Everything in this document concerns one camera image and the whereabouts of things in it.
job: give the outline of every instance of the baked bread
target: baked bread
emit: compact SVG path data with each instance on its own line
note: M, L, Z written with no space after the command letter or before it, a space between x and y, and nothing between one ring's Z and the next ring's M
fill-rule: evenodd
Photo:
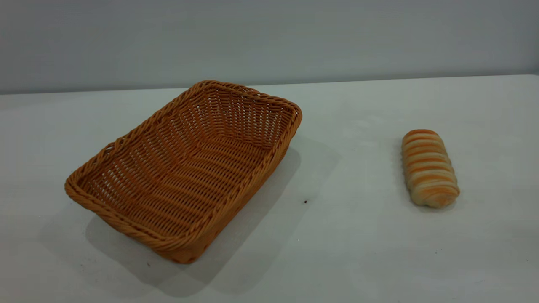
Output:
M406 185L417 205L443 208L460 194L457 178L440 136L428 129L407 133L402 142Z

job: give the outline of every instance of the tabletop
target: tabletop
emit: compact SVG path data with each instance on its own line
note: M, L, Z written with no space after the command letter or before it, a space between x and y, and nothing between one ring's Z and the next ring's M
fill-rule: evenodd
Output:
M536 302L539 77L254 86L303 121L265 185L191 265L64 192L183 92L0 96L0 302ZM410 201L400 141L445 142L461 195Z

